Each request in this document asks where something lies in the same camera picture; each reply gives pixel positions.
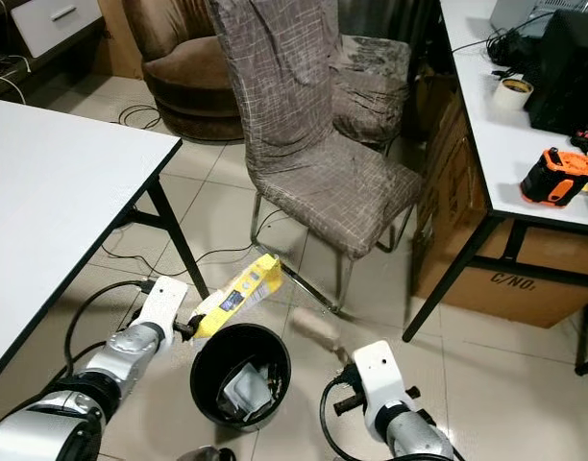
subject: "chair seat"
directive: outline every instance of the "chair seat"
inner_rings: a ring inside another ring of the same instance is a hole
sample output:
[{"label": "chair seat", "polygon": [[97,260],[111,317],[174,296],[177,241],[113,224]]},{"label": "chair seat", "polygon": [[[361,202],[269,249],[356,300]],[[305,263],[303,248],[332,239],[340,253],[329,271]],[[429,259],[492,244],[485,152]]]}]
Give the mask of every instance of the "chair seat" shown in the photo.
[{"label": "chair seat", "polygon": [[331,66],[406,82],[410,57],[411,49],[402,41],[341,35]]},{"label": "chair seat", "polygon": [[214,117],[238,115],[216,36],[184,41],[163,58],[144,62],[142,68],[155,98],[172,110]]},{"label": "chair seat", "polygon": [[259,192],[352,260],[420,194],[416,173],[337,131],[293,157],[280,171],[252,175]]}]

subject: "chair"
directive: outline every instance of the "chair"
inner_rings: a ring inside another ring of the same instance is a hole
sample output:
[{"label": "chair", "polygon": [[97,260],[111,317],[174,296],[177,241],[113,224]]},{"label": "chair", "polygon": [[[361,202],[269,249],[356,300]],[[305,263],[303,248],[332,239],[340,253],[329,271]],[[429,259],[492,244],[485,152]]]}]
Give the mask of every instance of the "chair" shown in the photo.
[{"label": "chair", "polygon": [[384,151],[399,134],[411,51],[404,42],[339,33],[338,0],[318,0],[333,78],[333,123],[350,139]]},{"label": "chair", "polygon": [[345,301],[354,261],[418,199],[417,174],[337,132],[317,0],[208,0],[230,68],[257,188],[262,198],[349,259],[337,303],[283,266],[328,308]]},{"label": "chair", "polygon": [[123,0],[144,80],[173,132],[204,140],[243,137],[223,53],[205,0]]}]

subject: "roll of tape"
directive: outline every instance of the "roll of tape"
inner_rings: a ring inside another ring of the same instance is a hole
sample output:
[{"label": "roll of tape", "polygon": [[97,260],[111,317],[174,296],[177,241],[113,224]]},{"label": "roll of tape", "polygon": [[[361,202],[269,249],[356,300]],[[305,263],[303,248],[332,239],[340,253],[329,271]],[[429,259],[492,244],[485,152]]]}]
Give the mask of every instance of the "roll of tape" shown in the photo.
[{"label": "roll of tape", "polygon": [[503,109],[522,109],[532,92],[532,84],[514,78],[503,79],[495,90],[493,100]]}]

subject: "drawer handle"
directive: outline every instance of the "drawer handle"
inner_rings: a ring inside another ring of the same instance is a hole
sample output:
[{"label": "drawer handle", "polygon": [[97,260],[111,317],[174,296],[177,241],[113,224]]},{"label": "drawer handle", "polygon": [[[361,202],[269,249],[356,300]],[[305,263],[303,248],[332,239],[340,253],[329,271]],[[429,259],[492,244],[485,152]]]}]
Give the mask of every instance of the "drawer handle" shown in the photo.
[{"label": "drawer handle", "polygon": [[51,21],[55,22],[55,21],[63,18],[64,16],[68,16],[71,12],[75,12],[75,11],[76,11],[76,5],[70,5],[68,7],[62,8],[58,12],[54,12],[53,14],[51,14]]}]

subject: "chair backrest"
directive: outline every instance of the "chair backrest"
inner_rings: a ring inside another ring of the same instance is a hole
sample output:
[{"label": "chair backrest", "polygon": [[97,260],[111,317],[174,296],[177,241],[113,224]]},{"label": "chair backrest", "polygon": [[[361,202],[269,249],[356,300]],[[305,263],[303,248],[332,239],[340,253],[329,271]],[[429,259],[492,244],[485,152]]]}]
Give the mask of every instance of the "chair backrest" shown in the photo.
[{"label": "chair backrest", "polygon": [[252,180],[296,168],[332,130],[317,0],[208,0],[241,113]]},{"label": "chair backrest", "polygon": [[163,58],[184,41],[215,35],[205,0],[123,0],[123,9],[145,61]]}]

